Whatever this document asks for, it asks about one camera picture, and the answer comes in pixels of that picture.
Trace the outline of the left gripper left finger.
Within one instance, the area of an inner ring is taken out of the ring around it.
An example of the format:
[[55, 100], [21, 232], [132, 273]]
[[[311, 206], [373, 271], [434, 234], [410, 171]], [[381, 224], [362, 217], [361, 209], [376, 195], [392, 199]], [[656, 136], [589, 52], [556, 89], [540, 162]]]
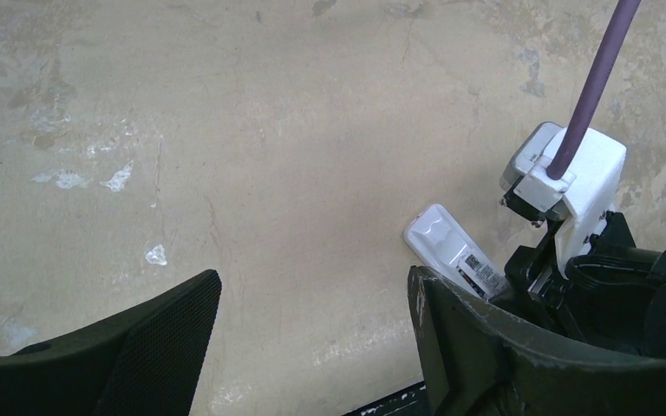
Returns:
[[206, 270], [153, 299], [0, 355], [0, 415], [187, 415], [222, 282]]

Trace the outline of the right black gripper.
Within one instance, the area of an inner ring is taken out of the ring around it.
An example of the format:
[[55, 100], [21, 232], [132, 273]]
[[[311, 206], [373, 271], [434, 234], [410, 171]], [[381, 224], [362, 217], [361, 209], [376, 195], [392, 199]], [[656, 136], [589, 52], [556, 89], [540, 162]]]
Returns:
[[626, 218], [608, 211], [586, 238], [588, 251], [558, 265], [560, 221], [545, 221], [535, 247], [520, 245], [506, 263], [513, 291], [499, 306], [559, 335], [591, 345], [638, 343], [638, 253]]

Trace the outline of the white remote control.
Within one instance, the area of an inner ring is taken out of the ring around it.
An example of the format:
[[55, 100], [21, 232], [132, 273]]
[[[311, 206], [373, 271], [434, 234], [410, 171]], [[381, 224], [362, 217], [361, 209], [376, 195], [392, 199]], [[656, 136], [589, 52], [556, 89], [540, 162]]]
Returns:
[[405, 228], [403, 239], [424, 265], [474, 296], [489, 301], [510, 288], [506, 277], [443, 205], [422, 211]]

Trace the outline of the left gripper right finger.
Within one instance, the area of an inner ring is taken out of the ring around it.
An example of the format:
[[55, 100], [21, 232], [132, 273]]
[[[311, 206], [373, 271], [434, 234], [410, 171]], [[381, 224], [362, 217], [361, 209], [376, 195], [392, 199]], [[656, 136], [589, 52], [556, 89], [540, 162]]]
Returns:
[[555, 334], [424, 266], [408, 304], [435, 415], [666, 415], [666, 359]]

